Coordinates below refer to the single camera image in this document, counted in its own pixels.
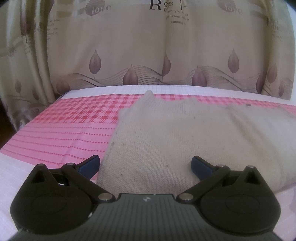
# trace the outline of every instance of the folded sweater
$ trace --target folded sweater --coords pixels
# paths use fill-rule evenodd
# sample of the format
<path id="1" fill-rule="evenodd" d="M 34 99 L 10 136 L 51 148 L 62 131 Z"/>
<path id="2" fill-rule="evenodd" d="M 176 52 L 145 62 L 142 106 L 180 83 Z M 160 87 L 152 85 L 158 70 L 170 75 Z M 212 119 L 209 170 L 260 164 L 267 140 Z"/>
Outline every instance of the folded sweater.
<path id="1" fill-rule="evenodd" d="M 281 107 L 165 101 L 147 91 L 119 113 L 97 184 L 114 195 L 177 195 L 199 182 L 198 155 L 232 170 L 254 165 L 273 191 L 296 182 L 296 117 Z"/>

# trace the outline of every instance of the screw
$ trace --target screw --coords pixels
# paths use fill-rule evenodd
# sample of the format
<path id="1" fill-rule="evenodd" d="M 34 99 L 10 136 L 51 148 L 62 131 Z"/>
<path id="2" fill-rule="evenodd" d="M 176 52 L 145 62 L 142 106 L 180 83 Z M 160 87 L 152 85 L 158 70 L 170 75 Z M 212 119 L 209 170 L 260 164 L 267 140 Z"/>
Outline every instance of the screw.
<path id="1" fill-rule="evenodd" d="M 193 195 L 190 193 L 181 193 L 179 195 L 179 198 L 182 199 L 183 201 L 190 201 L 191 199 L 193 199 Z"/>
<path id="2" fill-rule="evenodd" d="M 101 193 L 98 198 L 101 200 L 101 201 L 109 201 L 110 199 L 112 199 L 112 194 L 110 193 Z"/>

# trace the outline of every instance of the logo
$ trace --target logo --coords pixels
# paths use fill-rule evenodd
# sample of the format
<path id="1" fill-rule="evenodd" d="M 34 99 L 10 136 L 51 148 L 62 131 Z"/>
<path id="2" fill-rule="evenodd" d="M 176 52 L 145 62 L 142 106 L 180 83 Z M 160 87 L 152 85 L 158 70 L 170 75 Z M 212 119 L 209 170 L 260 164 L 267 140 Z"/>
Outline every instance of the logo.
<path id="1" fill-rule="evenodd" d="M 105 7 L 105 0 L 90 0 L 85 7 L 85 13 L 89 16 L 93 16 L 104 10 L 111 10 L 111 6 Z"/>
<path id="2" fill-rule="evenodd" d="M 143 198 L 143 200 L 144 200 L 145 202 L 148 202 L 148 201 L 151 200 L 151 198 L 150 198 L 150 197 L 145 197 L 145 198 Z"/>
<path id="3" fill-rule="evenodd" d="M 218 6 L 226 12 L 238 12 L 242 14 L 242 10 L 237 9 L 233 0 L 217 0 Z"/>

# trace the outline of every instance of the black plastic part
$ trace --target black plastic part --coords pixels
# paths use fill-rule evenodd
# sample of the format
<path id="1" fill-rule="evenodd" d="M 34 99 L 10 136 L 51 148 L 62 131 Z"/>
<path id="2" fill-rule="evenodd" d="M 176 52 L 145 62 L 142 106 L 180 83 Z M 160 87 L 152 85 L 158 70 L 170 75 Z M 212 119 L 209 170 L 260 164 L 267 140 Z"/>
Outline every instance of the black plastic part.
<path id="1" fill-rule="evenodd" d="M 114 196 L 109 201 L 99 200 L 98 195 L 108 192 L 88 180 L 95 174 L 88 169 L 97 172 L 99 162 L 95 155 L 61 169 L 36 165 L 10 207 L 16 227 L 36 234 L 69 231 L 84 223 L 99 203 L 114 201 Z"/>
<path id="2" fill-rule="evenodd" d="M 159 240 L 167 240 L 166 231 L 183 234 L 178 240 L 187 240 L 191 232 L 204 241 L 280 240 L 272 233 L 280 215 L 279 203 L 255 167 L 231 171 L 195 156 L 192 170 L 203 181 L 184 192 L 192 194 L 191 200 L 177 196 L 181 206 L 174 204 L 172 195 L 124 194 L 116 202 L 112 195 L 102 201 L 98 196 L 109 192 L 89 180 L 98 169 L 98 156 L 60 169 L 36 165 L 11 204 L 11 216 L 20 229 L 12 240 L 109 240 L 100 238 L 107 227 L 108 233 L 119 236 L 130 235 L 126 230 L 137 227 L 141 236 L 153 225 L 152 240 L 157 234 Z M 164 216 L 169 223 L 163 222 Z M 158 222 L 167 230 L 159 231 Z M 192 227 L 189 233 L 185 223 Z"/>
<path id="3" fill-rule="evenodd" d="M 200 159 L 202 167 L 211 166 Z M 216 171 L 199 184 L 186 190 L 192 203 L 213 226 L 237 235 L 271 232 L 280 213 L 280 205 L 267 183 L 255 167 L 244 171 L 230 171 L 227 166 Z"/>

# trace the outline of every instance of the leaf pattern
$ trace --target leaf pattern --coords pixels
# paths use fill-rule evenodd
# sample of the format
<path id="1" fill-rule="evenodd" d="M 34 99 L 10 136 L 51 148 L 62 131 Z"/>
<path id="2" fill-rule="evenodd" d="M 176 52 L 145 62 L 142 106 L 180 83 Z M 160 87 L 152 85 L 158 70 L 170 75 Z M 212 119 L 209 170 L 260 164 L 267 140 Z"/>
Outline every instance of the leaf pattern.
<path id="1" fill-rule="evenodd" d="M 270 69 L 267 72 L 267 80 L 269 83 L 273 83 L 276 80 L 276 76 L 277 76 L 277 67 L 276 67 L 276 63 L 270 67 Z"/>
<path id="2" fill-rule="evenodd" d="M 196 68 L 194 75 L 192 77 L 192 85 L 193 86 L 203 86 L 203 87 L 207 86 L 207 79 L 206 79 L 205 75 L 203 74 L 203 72 L 198 68 Z"/>
<path id="3" fill-rule="evenodd" d="M 33 94 L 34 99 L 38 101 L 39 100 L 39 96 L 38 96 L 35 88 L 32 89 L 32 94 Z"/>
<path id="4" fill-rule="evenodd" d="M 139 84 L 137 73 L 133 69 L 132 65 L 127 70 L 126 74 L 124 75 L 124 77 L 122 79 L 122 84 L 123 85 L 138 85 Z"/>
<path id="5" fill-rule="evenodd" d="M 201 66 L 201 67 L 198 67 L 198 70 L 200 70 L 202 74 L 205 76 L 207 87 L 257 93 L 256 82 L 259 78 L 260 73 L 245 79 L 234 79 L 232 76 L 212 66 Z M 198 72 L 196 71 L 196 69 L 190 71 L 187 77 L 177 84 L 178 85 L 182 85 L 182 84 L 194 85 L 195 84 L 194 82 L 196 80 L 195 78 L 193 78 L 193 76 L 196 72 Z"/>
<path id="6" fill-rule="evenodd" d="M 165 58 L 163 60 L 163 71 L 161 73 L 162 77 L 167 75 L 170 72 L 170 67 L 171 67 L 170 60 L 169 60 L 167 54 L 165 54 Z"/>
<path id="7" fill-rule="evenodd" d="M 56 87 L 57 87 L 57 92 L 60 94 L 65 94 L 70 90 L 69 84 L 64 80 L 58 81 Z"/>
<path id="8" fill-rule="evenodd" d="M 285 84 L 283 81 L 281 81 L 281 84 L 279 85 L 279 97 L 282 97 L 285 91 Z"/>
<path id="9" fill-rule="evenodd" d="M 71 90 L 77 90 L 82 88 L 89 88 L 93 86 L 115 86 L 123 84 L 123 77 L 129 68 L 125 68 L 114 75 L 104 79 L 94 79 L 79 73 L 71 73 L 61 76 L 57 81 L 66 81 Z M 133 69 L 138 76 L 139 85 L 159 85 L 161 83 L 161 74 L 157 73 L 153 69 L 142 65 L 135 65 Z"/>
<path id="10" fill-rule="evenodd" d="M 260 73 L 257 82 L 256 82 L 256 91 L 258 94 L 261 94 L 263 89 L 264 81 L 263 81 L 263 73 Z"/>
<path id="11" fill-rule="evenodd" d="M 90 72 L 95 75 L 101 69 L 101 65 L 102 65 L 102 61 L 95 50 L 93 56 L 91 57 L 91 60 L 89 61 Z"/>
<path id="12" fill-rule="evenodd" d="M 27 35 L 30 33 L 32 25 L 35 23 L 33 8 L 34 1 L 22 0 L 20 6 L 20 33 L 22 36 L 26 37 L 26 43 L 28 43 Z"/>
<path id="13" fill-rule="evenodd" d="M 239 70 L 239 58 L 237 57 L 234 49 L 228 58 L 228 68 L 233 74 L 235 74 Z"/>
<path id="14" fill-rule="evenodd" d="M 16 79 L 16 81 L 15 81 L 15 91 L 16 91 L 17 93 L 20 93 L 21 90 L 22 90 L 22 84 L 19 82 L 18 79 Z"/>
<path id="15" fill-rule="evenodd" d="M 105 7 L 105 0 L 90 0 L 85 7 L 85 13 L 89 16 L 98 14 Z"/>

